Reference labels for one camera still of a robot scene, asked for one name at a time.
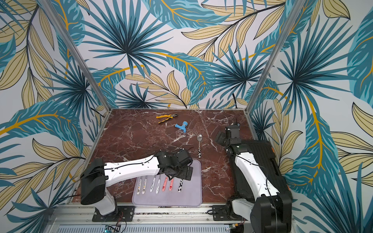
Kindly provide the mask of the fork with black-white handle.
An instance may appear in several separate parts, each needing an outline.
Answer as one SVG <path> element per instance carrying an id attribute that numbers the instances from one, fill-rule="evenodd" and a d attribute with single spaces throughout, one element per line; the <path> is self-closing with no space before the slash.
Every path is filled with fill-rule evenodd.
<path id="1" fill-rule="evenodd" d="M 183 186 L 183 179 L 180 180 L 179 186 L 178 186 L 178 192 L 182 191 L 182 186 Z"/>

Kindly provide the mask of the fork with Pochacco white handle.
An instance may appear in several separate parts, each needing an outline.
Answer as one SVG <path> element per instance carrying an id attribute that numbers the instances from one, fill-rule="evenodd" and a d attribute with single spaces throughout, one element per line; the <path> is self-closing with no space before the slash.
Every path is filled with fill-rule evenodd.
<path id="1" fill-rule="evenodd" d="M 154 189 L 154 184 L 155 184 L 156 177 L 157 177 L 157 175 L 155 175 L 155 176 L 153 177 L 153 180 L 152 180 L 152 183 L 151 183 L 151 187 L 150 187 L 150 192 L 152 192 L 153 189 Z"/>

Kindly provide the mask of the spoon with black-white handle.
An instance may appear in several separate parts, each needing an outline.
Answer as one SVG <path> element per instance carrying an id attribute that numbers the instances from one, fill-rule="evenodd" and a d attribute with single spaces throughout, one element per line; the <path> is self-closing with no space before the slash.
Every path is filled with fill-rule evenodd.
<path id="1" fill-rule="evenodd" d="M 202 142 L 203 136 L 202 134 L 197 135 L 197 141 L 198 141 L 198 158 L 201 158 L 201 142 Z"/>

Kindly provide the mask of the spoon with Pochacco white handle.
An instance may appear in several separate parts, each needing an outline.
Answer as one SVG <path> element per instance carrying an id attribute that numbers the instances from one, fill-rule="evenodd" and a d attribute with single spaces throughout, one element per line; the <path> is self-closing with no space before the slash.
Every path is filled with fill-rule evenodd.
<path id="1" fill-rule="evenodd" d="M 157 180 L 156 191 L 155 191 L 156 194 L 158 194 L 160 190 L 160 181 L 161 181 L 161 176 L 159 175 L 158 180 Z"/>

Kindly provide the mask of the fork with colourful white handle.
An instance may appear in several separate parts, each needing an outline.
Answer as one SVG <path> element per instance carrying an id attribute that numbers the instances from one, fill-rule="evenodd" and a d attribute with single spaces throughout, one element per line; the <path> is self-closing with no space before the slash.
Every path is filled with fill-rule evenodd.
<path id="1" fill-rule="evenodd" d="M 138 182 L 138 187 L 137 187 L 137 191 L 136 191 L 136 194 L 139 195 L 141 190 L 142 190 L 142 177 L 140 177 L 139 179 L 139 182 Z"/>

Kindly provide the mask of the spoon with colourful white handle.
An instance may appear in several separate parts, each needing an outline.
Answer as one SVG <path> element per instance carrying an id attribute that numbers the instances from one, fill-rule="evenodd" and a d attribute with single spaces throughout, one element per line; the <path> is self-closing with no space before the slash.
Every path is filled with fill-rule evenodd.
<path id="1" fill-rule="evenodd" d="M 147 184 L 147 177 L 145 177 L 144 181 L 143 181 L 143 186 L 142 186 L 142 190 L 141 190 L 142 194 L 145 194 L 145 192 L 146 192 L 146 184 Z"/>

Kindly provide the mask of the spoon with pink handle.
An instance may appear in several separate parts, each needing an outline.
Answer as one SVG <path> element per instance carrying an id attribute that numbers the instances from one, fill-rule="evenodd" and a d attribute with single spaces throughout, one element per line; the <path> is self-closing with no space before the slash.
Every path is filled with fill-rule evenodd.
<path id="1" fill-rule="evenodd" d="M 170 185 L 169 185 L 169 191 L 172 191 L 173 189 L 173 184 L 174 184 L 174 179 L 171 179 Z"/>

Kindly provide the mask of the fork with pink handle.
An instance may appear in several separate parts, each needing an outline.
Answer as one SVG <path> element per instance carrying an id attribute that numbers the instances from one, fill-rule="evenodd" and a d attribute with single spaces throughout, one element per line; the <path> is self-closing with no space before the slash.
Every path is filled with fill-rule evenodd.
<path id="1" fill-rule="evenodd" d="M 164 182 L 163 182 L 162 191 L 166 190 L 166 188 L 167 188 L 167 182 L 168 182 L 168 177 L 166 177 L 165 180 L 164 180 Z"/>

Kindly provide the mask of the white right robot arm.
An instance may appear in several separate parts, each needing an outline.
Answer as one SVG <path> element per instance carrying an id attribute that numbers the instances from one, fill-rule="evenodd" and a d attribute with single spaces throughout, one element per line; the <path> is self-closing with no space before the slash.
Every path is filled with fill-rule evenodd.
<path id="1" fill-rule="evenodd" d="M 208 213 L 215 221 L 247 221 L 255 233 L 291 232 L 292 194 L 270 142 L 241 139 L 237 124 L 219 132 L 215 141 L 229 158 L 235 194 Z"/>

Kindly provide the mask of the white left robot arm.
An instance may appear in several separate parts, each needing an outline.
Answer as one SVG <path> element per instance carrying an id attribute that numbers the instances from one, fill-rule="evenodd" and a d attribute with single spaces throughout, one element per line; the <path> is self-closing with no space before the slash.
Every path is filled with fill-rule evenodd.
<path id="1" fill-rule="evenodd" d="M 159 150 L 148 157 L 125 161 L 107 162 L 95 159 L 82 172 L 80 177 L 80 204 L 90 205 L 102 216 L 118 214 L 116 199 L 108 187 L 141 176 L 165 174 L 169 179 L 191 180 L 193 159 L 189 152 L 180 149 L 176 152 Z"/>

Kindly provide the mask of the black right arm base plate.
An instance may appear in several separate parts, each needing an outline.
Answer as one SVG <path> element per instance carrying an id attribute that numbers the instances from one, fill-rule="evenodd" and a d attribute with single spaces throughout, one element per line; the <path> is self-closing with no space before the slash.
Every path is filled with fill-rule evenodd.
<path id="1" fill-rule="evenodd" d="M 235 215 L 227 205 L 213 205 L 208 211 L 214 221 L 239 221 L 241 218 Z"/>

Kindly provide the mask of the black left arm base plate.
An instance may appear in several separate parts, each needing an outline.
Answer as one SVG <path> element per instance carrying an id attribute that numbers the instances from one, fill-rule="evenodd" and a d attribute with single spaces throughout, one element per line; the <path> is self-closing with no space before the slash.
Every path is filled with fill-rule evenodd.
<path id="1" fill-rule="evenodd" d="M 123 222 L 132 222 L 134 211 L 134 206 L 118 206 L 116 211 L 107 215 L 102 215 L 96 208 L 92 222 L 117 222 L 119 219 L 121 219 L 120 221 Z"/>

